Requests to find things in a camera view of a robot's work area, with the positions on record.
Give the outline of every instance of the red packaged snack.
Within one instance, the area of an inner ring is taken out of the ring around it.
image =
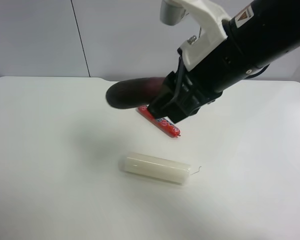
[[[147,106],[140,106],[136,109],[142,116],[148,119],[151,123],[156,125],[161,131],[171,138],[180,137],[180,130],[165,118],[155,119],[147,110]]]

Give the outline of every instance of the screw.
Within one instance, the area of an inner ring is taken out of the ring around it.
[[[197,41],[197,36],[196,35],[193,35],[192,37],[190,37],[187,42],[188,44],[193,44],[195,41]]]

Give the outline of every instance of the yellow warning sticker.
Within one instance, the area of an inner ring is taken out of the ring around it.
[[[236,27],[240,28],[242,25],[244,25],[246,22],[252,19],[254,15],[255,14],[252,10],[251,5],[247,6],[245,9],[239,12],[237,16],[235,16],[234,20]]]

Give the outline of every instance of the white candle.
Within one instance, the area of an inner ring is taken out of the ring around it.
[[[124,161],[126,172],[184,184],[190,173],[190,165],[135,152],[129,153]]]

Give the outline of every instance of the white table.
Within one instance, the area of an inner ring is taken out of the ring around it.
[[[0,240],[300,240],[300,84],[242,81],[172,139],[100,78],[0,78]],[[185,186],[121,172],[189,163]]]

